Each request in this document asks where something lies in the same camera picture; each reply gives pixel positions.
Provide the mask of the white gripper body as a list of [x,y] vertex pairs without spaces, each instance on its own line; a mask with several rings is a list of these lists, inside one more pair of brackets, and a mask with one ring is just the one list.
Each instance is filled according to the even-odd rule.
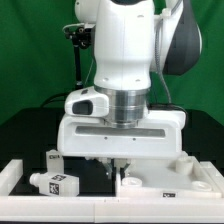
[[68,95],[57,149],[71,157],[176,158],[185,121],[181,110],[149,110],[144,90],[89,87]]

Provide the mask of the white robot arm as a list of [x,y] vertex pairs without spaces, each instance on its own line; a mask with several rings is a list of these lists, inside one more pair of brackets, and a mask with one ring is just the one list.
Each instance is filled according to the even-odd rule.
[[182,153],[184,112],[149,110],[150,75],[182,75],[198,61],[202,40],[191,0],[79,0],[75,10],[92,26],[96,74],[91,87],[70,93],[59,126],[64,156],[99,159],[107,168],[134,159],[176,159]]

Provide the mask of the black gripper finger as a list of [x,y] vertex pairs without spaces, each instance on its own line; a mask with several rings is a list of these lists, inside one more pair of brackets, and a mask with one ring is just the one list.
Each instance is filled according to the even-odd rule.
[[104,168],[106,169],[106,175],[108,178],[112,177],[112,173],[113,173],[113,166],[110,160],[106,159],[102,162]]
[[121,175],[121,178],[125,178],[126,177],[126,171],[128,170],[129,166],[130,166],[131,163],[125,163],[125,165],[123,167],[120,168],[120,175]]

